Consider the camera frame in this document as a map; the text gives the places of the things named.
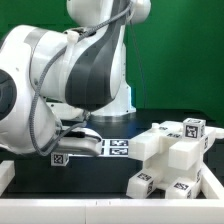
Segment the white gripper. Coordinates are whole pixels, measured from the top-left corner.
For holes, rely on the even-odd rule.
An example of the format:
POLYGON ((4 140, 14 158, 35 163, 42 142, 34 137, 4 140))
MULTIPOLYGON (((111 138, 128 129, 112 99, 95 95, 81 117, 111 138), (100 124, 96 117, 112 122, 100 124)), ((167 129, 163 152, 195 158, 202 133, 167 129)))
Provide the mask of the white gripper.
POLYGON ((74 155, 99 156, 102 143, 102 137, 94 130, 76 128, 58 142, 55 151, 74 155))

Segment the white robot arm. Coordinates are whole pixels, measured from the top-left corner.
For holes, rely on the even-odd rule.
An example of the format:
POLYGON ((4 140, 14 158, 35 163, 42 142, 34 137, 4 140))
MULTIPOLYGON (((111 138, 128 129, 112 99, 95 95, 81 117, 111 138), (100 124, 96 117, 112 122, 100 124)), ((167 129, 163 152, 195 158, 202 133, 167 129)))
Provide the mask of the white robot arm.
POLYGON ((100 154, 102 138, 84 121, 64 129, 46 100, 85 113, 111 103, 121 83, 125 26, 145 21, 150 9, 150 0, 67 0, 79 28, 12 29, 0 43, 0 147, 100 154))

